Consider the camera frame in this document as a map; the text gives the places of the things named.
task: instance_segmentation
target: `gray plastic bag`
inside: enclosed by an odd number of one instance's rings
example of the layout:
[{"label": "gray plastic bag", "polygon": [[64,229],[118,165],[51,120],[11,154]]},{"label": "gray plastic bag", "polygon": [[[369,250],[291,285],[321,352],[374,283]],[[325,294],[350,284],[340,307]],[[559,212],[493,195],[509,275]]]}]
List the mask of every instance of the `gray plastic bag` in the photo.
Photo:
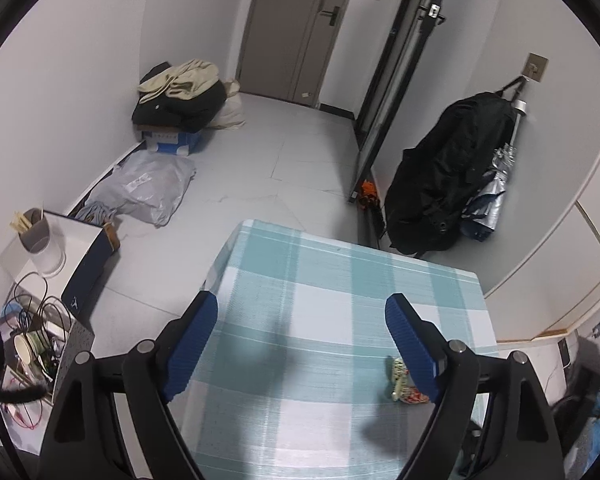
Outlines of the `gray plastic bag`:
[{"label": "gray plastic bag", "polygon": [[85,205],[102,202],[119,214],[167,225],[196,174],[193,160],[169,153],[132,153],[96,184]]}]

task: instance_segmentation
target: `silver umbrella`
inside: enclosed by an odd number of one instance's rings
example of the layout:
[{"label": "silver umbrella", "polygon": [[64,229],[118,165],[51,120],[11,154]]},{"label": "silver umbrella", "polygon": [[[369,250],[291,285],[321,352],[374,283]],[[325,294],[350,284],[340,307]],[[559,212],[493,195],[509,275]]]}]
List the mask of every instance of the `silver umbrella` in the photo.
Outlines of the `silver umbrella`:
[{"label": "silver umbrella", "polygon": [[485,178],[490,178],[491,175],[493,178],[476,196],[469,200],[462,212],[460,230],[469,238],[481,242],[486,240],[496,229],[507,191],[507,181],[516,162],[514,142],[520,120],[526,115],[526,103],[518,99],[514,101],[512,107],[516,112],[516,123],[511,140],[493,153],[491,166],[485,173]]}]

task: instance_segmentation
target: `blue ribbed pad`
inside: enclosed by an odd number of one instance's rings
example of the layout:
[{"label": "blue ribbed pad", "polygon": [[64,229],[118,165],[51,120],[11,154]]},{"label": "blue ribbed pad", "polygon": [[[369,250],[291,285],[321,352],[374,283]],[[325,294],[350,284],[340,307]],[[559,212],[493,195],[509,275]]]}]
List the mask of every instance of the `blue ribbed pad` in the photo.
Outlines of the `blue ribbed pad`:
[{"label": "blue ribbed pad", "polygon": [[436,402],[440,394],[436,383],[438,365],[393,296],[386,300],[384,320],[416,387],[432,402]]},{"label": "blue ribbed pad", "polygon": [[218,302],[213,294],[209,294],[167,363],[168,382],[162,389],[162,394],[167,402],[170,402],[176,394],[184,391],[189,384],[189,379],[217,320]]}]

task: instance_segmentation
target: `bag strap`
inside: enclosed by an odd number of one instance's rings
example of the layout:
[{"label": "bag strap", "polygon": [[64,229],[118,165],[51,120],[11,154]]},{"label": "bag strap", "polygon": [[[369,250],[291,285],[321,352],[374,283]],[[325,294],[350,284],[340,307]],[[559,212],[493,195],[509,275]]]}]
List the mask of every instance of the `bag strap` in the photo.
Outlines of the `bag strap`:
[{"label": "bag strap", "polygon": [[506,85],[504,85],[500,90],[498,90],[496,92],[496,95],[498,97],[502,97],[502,95],[504,94],[504,91],[511,88],[514,85],[518,85],[518,88],[516,88],[515,93],[513,94],[513,97],[511,99],[511,102],[515,101],[518,97],[520,97],[520,94],[522,93],[523,89],[526,86],[526,82],[528,81],[528,79],[526,77],[524,77],[523,75],[519,75],[517,78],[515,78],[513,81],[507,83]]}]

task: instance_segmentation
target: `storage box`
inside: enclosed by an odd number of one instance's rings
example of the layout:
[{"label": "storage box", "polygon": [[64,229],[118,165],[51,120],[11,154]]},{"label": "storage box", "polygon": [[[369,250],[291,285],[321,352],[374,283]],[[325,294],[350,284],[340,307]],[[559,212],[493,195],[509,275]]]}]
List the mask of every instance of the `storage box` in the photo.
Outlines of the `storage box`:
[{"label": "storage box", "polygon": [[[80,312],[93,284],[114,248],[103,227],[45,211],[49,227],[66,255],[64,266],[55,276],[46,278],[47,296],[57,296],[74,315]],[[30,272],[37,272],[29,253],[16,236],[0,255],[0,265],[18,283]],[[45,295],[45,282],[37,276],[26,278],[21,287],[37,302]]]},{"label": "storage box", "polygon": [[200,140],[200,132],[190,134],[187,132],[148,132],[143,130],[142,138],[146,141],[146,148],[149,152],[187,156]]}]

